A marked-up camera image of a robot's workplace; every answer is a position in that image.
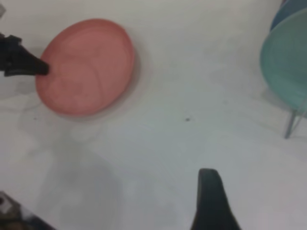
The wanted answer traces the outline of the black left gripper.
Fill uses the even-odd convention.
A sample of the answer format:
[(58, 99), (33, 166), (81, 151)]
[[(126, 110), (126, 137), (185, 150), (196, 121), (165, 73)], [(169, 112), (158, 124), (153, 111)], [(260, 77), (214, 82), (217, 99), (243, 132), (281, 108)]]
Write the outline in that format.
[(49, 65), (34, 56), (22, 46), (22, 39), (0, 34), (0, 70), (5, 77), (11, 76), (46, 76)]

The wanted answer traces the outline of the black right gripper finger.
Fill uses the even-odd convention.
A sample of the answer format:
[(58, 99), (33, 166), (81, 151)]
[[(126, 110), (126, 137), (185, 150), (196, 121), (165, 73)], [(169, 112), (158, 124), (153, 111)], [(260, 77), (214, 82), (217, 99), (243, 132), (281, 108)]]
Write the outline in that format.
[(239, 230), (222, 179), (215, 169), (200, 169), (192, 230)]

